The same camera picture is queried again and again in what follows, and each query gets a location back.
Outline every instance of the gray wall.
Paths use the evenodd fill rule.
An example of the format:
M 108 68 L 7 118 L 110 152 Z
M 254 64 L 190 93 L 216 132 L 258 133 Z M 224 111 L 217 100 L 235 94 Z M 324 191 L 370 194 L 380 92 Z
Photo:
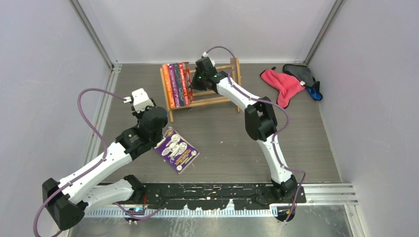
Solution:
M 348 0 L 310 68 L 371 236 L 417 236 L 419 2 Z
M 91 132 L 77 95 L 109 69 L 66 0 L 3 1 L 0 25 L 0 236 L 29 237 L 41 184 L 81 165 Z M 99 97 L 83 101 L 90 119 Z M 56 229 L 46 211 L 39 227 Z
M 242 62 L 304 61 L 334 0 L 80 0 L 120 63 L 194 62 L 223 45 Z M 211 53 L 230 62 L 221 50 Z

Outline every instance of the purple card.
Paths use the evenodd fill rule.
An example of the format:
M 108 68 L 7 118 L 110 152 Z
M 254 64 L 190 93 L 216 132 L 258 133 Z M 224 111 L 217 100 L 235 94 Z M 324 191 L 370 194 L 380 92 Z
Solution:
M 198 150 L 183 139 L 172 127 L 166 130 L 163 134 L 163 140 L 154 149 L 178 174 L 181 174 L 199 155 Z

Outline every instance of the orange book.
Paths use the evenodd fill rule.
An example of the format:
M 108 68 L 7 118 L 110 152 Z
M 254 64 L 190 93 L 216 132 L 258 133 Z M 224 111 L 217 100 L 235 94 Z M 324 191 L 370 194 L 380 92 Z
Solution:
M 185 104 L 190 105 L 189 96 L 188 96 L 188 86 L 186 84 L 185 72 L 183 70 L 183 63 L 179 63 L 179 70 L 180 70 L 180 78 L 182 81 L 183 95 L 185 97 Z
M 169 104 L 171 108 L 174 108 L 174 98 L 173 98 L 173 92 L 172 92 L 171 84 L 170 84 L 169 67 L 167 64 L 163 64 L 162 68 L 163 68 L 163 76 L 165 76 L 166 91 L 168 93 Z

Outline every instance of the pink oven mitt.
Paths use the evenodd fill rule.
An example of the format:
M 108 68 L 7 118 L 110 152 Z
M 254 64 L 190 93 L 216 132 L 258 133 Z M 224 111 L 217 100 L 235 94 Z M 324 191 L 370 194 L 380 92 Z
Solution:
M 277 73 L 272 69 L 263 71 L 260 77 L 268 85 L 279 91 L 277 103 L 283 108 L 288 107 L 291 98 L 295 94 L 304 90 L 304 86 L 300 84 L 300 81 L 296 77 L 285 73 Z

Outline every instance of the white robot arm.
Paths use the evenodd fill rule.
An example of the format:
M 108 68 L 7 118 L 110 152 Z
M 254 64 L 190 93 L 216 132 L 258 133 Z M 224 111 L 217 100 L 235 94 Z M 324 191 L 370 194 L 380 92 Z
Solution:
M 226 96 L 245 112 L 245 126 L 249 137 L 255 140 L 265 155 L 271 171 L 272 183 L 276 196 L 285 197 L 295 191 L 298 183 L 294 175 L 285 169 L 285 162 L 279 142 L 273 142 L 277 131 L 277 120 L 271 104 L 256 101 L 270 101 L 268 97 L 260 98 L 243 89 L 234 80 L 228 78 L 224 71 L 218 72 L 215 63 L 207 56 L 196 61 L 196 72 L 191 83 L 195 90 L 213 90 Z
M 137 118 L 137 125 L 123 131 L 116 138 L 107 149 L 106 159 L 102 158 L 102 153 L 67 177 L 59 181 L 50 178 L 43 183 L 44 201 L 70 183 L 46 207 L 61 230 L 73 227 L 85 213 L 94 209 L 118 201 L 139 202 L 143 198 L 144 186 L 133 175 L 128 175 L 116 183 L 95 188 L 108 175 L 155 147 L 163 138 L 163 128 L 168 122 L 165 109 L 156 106 L 143 89 L 134 91 L 130 97 L 125 98 L 125 102 L 132 103 L 132 114 Z M 96 168 L 75 183 L 71 183 L 71 180 L 90 170 L 101 159 L 103 161 Z

